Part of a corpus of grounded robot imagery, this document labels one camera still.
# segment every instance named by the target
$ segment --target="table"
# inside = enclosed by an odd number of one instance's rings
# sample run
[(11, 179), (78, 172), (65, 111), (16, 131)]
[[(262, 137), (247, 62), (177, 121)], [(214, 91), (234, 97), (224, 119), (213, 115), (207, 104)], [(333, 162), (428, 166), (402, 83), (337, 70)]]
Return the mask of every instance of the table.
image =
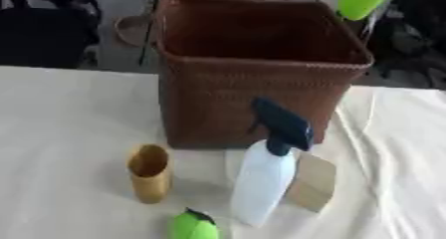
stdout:
[(160, 204), (132, 196), (136, 145), (165, 145), (157, 76), (0, 67), (0, 237), (165, 238), (185, 206), (222, 238), (442, 238), (446, 96), (353, 87), (313, 154), (337, 165), (333, 200), (314, 214), (284, 201), (260, 229), (229, 219), (240, 150), (171, 154)]

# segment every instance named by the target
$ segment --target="black chair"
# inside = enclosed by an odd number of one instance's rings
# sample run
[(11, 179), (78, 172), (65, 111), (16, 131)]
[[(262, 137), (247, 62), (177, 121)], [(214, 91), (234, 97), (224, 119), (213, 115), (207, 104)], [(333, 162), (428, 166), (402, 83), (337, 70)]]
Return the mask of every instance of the black chair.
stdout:
[(0, 65), (73, 69), (99, 42), (96, 0), (48, 0), (54, 9), (10, 1), (12, 8), (0, 10)]
[(395, 70), (414, 72), (436, 88), (430, 70), (446, 73), (446, 0), (393, 0), (369, 49), (385, 79)]

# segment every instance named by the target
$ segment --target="brown woven basket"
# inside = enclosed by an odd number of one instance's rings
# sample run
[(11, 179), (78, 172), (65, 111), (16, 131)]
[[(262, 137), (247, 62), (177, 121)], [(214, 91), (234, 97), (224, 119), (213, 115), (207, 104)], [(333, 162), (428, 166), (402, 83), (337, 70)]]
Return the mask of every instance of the brown woven basket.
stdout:
[(322, 142), (350, 82), (372, 63), (317, 1), (162, 0), (160, 105), (173, 147), (245, 147), (250, 102), (267, 97), (308, 119)]

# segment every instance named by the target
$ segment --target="metallic cup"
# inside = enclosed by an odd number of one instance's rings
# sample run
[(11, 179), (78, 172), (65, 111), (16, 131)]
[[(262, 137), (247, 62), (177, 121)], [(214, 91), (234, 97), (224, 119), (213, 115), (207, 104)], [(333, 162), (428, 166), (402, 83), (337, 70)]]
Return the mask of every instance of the metallic cup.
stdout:
[(145, 144), (137, 149), (127, 164), (137, 198), (143, 203), (158, 203), (171, 185), (169, 156), (164, 148)]

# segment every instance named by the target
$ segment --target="white plastic bottle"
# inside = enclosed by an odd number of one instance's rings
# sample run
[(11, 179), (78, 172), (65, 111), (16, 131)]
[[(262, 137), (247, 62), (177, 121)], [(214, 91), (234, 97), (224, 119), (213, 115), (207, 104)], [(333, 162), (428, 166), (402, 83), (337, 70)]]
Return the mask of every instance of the white plastic bottle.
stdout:
[(268, 100), (255, 99), (253, 110), (270, 137), (247, 150), (232, 195), (231, 211), (240, 221), (259, 227), (293, 181), (296, 159), (291, 147), (310, 149), (313, 130), (307, 121)]

